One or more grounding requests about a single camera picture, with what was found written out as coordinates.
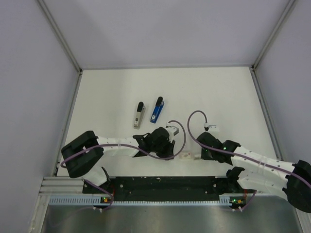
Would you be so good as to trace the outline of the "grey black stapler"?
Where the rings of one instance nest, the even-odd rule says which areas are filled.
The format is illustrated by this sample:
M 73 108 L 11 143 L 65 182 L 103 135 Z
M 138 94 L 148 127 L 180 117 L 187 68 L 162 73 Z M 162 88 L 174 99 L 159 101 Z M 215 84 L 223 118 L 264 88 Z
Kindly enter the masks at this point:
M 138 106 L 137 106 L 137 110 L 135 113 L 135 117 L 134 117 L 134 123 L 133 123 L 133 127 L 134 129 L 139 129 L 144 117 L 144 113 L 145 113 L 145 105 L 144 102 L 139 102 Z

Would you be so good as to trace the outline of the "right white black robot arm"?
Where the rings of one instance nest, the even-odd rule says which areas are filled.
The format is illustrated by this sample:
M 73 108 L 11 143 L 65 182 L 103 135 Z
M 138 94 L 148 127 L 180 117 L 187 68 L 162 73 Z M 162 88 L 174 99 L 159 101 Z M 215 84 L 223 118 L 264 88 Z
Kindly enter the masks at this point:
M 286 200 L 294 208 L 311 211 L 311 166 L 299 160 L 297 163 L 272 159 L 239 143 L 221 142 L 209 132 L 203 132 L 196 143 L 207 152 L 211 160 L 233 166 L 227 173 L 227 187 L 232 192 L 252 189 Z

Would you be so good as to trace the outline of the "white red staple box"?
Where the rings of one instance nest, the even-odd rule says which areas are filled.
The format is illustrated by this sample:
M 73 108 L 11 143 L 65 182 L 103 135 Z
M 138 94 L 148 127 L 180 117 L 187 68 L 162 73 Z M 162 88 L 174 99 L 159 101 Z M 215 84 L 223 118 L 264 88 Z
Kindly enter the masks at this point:
M 179 159 L 180 160 L 192 160 L 193 155 L 189 152 L 183 152 L 179 154 Z

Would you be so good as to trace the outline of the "blue black stapler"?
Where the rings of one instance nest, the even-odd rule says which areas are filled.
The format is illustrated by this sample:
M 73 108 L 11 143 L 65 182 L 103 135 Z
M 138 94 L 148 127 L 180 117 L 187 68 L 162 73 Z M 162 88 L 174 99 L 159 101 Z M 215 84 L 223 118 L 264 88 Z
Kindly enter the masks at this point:
M 164 99 L 163 97 L 158 97 L 156 103 L 155 103 L 155 107 L 154 107 L 154 110 L 152 112 L 152 115 L 151 115 L 151 118 L 150 118 L 150 122 L 153 123 L 153 124 L 156 124 L 161 112 L 162 112 L 162 109 L 164 107 Z

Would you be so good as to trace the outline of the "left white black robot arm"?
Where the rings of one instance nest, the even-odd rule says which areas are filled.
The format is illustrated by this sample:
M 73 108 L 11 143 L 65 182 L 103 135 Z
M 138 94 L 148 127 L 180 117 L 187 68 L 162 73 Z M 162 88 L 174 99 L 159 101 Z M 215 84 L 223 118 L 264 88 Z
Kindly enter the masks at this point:
M 179 133 L 175 126 L 159 127 L 151 133 L 127 138 L 104 138 L 86 131 L 61 149 L 63 161 L 71 178 L 82 178 L 93 183 L 99 192 L 110 188 L 110 180 L 101 158 L 108 156 L 129 156 L 138 158 L 152 156 L 156 159 L 170 159 L 175 145 L 174 137 Z

